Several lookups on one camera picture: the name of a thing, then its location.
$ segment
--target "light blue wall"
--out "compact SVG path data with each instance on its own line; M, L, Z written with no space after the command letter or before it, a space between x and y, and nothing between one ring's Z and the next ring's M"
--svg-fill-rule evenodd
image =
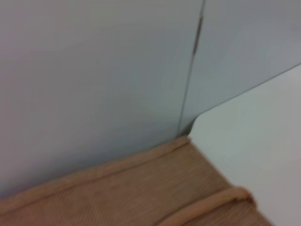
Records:
M0 196L174 139L201 0L1 0Z
M206 1L180 131L202 112L301 63L300 9L300 0Z

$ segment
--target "beige carpet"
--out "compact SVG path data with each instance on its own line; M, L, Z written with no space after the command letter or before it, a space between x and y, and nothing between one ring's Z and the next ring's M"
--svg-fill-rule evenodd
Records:
M230 187L186 137L0 201L0 226L154 226ZM186 226L270 226L248 202L228 203Z

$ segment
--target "white table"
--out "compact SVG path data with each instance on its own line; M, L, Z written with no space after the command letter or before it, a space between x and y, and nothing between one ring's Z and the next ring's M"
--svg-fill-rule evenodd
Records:
M273 224L301 225L301 66L201 114L189 136Z

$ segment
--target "white surface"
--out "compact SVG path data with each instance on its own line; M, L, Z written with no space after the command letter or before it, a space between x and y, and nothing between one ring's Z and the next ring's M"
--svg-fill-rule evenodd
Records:
M201 0L1 0L0 197L174 139Z
M301 63L300 9L301 0L206 1L181 129Z
M301 66L201 114L190 137L277 226L301 223Z

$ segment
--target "wall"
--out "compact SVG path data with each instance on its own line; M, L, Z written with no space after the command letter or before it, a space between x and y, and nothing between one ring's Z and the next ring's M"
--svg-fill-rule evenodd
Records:
M173 139L200 0L2 0L0 196Z
M301 63L301 1L208 0L181 130Z

